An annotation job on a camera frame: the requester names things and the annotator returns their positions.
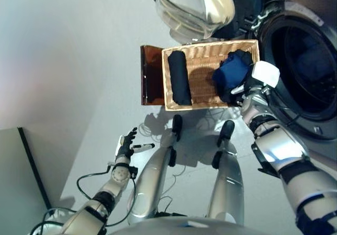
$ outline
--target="white floor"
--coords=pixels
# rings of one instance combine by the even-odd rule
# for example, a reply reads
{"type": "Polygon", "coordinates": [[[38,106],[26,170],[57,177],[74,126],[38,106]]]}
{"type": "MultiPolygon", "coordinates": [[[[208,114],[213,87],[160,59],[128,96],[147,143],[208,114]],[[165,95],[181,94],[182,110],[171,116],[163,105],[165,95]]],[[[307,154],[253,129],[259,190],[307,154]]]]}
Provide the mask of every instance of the white floor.
{"type": "MultiPolygon", "coordinates": [[[[158,141],[169,127],[174,113],[140,105],[140,46],[177,45],[152,0],[0,0],[0,36],[0,128],[25,128],[53,205],[79,208],[85,199],[76,179],[104,171],[119,135],[142,126],[147,115],[155,118],[152,132],[142,126],[135,143],[158,141]]],[[[179,164],[168,169],[165,188],[188,166],[167,193],[173,198],[168,210],[202,217],[216,177],[210,161],[222,113],[213,111],[215,120],[205,110],[181,114],[179,164]]],[[[300,234],[281,181],[257,171],[251,133],[235,111],[222,115],[230,118],[245,185],[245,224],[269,234],[300,234]]],[[[134,155],[132,164],[141,171],[154,151],[134,155]]],[[[83,188],[92,195],[107,178],[89,178],[83,188]]],[[[131,183],[110,222],[126,214],[130,190],[131,183]]]]}

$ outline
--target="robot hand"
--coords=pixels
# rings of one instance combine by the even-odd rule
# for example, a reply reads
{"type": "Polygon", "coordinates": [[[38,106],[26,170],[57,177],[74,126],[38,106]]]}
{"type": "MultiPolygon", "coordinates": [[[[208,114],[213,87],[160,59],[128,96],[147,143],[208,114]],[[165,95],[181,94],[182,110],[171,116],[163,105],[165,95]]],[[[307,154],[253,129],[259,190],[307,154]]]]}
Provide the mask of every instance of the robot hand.
{"type": "Polygon", "coordinates": [[[135,139],[137,134],[137,128],[133,128],[127,136],[121,136],[117,146],[116,158],[120,155],[124,155],[130,159],[134,151],[130,148],[132,140],[135,139]]]}

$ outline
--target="washing machine drum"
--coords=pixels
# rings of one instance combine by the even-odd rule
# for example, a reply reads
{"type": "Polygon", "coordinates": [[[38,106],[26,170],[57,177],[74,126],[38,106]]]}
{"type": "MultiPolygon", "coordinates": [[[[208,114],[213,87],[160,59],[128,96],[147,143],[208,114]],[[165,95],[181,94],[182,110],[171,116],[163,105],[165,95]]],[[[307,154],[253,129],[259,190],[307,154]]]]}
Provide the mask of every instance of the washing machine drum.
{"type": "Polygon", "coordinates": [[[336,161],[337,0],[233,2],[231,22],[212,36],[260,41],[261,59],[281,72],[274,113],[310,150],[336,161]]]}

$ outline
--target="silver robot leg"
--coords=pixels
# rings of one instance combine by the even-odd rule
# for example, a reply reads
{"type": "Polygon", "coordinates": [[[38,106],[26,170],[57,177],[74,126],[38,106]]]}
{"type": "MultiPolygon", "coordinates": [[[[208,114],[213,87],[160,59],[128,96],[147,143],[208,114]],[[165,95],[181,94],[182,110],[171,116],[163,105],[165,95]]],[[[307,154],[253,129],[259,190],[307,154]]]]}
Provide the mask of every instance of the silver robot leg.
{"type": "MultiPolygon", "coordinates": [[[[136,200],[130,215],[129,224],[155,217],[164,187],[167,166],[175,165],[176,152],[173,145],[180,138],[182,118],[173,118],[172,132],[162,141],[161,147],[145,165],[136,183],[136,200]]],[[[129,210],[133,202],[133,192],[128,201],[129,210]]]]}
{"type": "Polygon", "coordinates": [[[236,149],[230,142],[234,126],[233,121],[226,121],[219,136],[218,147],[220,150],[212,162],[213,168],[219,171],[207,217],[243,225],[243,182],[240,166],[236,159],[236,149]]]}

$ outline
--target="folded clothing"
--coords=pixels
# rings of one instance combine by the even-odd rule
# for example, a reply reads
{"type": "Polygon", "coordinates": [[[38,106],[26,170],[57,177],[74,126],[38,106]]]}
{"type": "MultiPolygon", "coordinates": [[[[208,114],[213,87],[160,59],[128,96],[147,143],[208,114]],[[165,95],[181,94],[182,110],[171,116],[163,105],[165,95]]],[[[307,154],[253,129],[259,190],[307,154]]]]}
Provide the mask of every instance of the folded clothing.
{"type": "Polygon", "coordinates": [[[215,70],[212,80],[216,82],[217,94],[223,102],[232,102],[231,90],[242,84],[251,64],[252,54],[237,50],[230,52],[227,59],[215,70]]]}
{"type": "Polygon", "coordinates": [[[185,53],[173,51],[167,59],[174,102],[178,105],[192,105],[185,53]]]}

